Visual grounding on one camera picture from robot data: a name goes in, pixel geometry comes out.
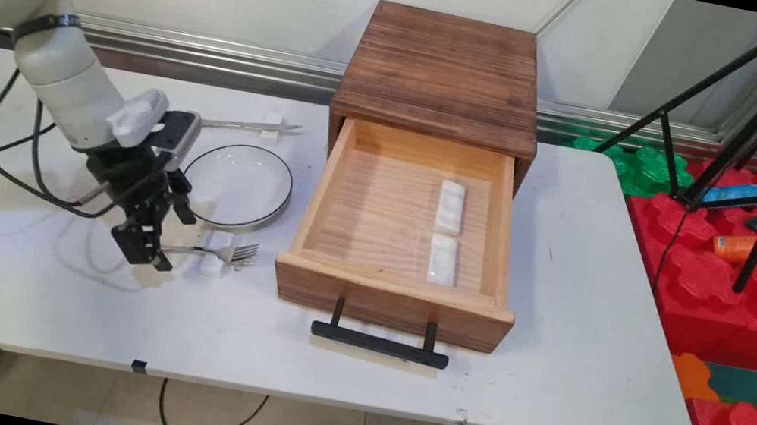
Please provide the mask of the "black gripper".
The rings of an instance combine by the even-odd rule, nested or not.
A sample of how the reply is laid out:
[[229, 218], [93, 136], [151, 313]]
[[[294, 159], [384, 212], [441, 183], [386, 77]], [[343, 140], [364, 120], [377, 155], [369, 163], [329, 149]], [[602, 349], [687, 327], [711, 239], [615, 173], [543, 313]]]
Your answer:
[[167, 174], [170, 153], [110, 143], [85, 154], [87, 171], [100, 184], [108, 184], [107, 194], [112, 200], [99, 212], [104, 215], [119, 206], [126, 216], [111, 233], [125, 260], [133, 266], [149, 264], [160, 273], [172, 271], [172, 263], [162, 250], [165, 217], [171, 206], [183, 225], [194, 225], [196, 216], [188, 201], [193, 189], [184, 173], [175, 169]]

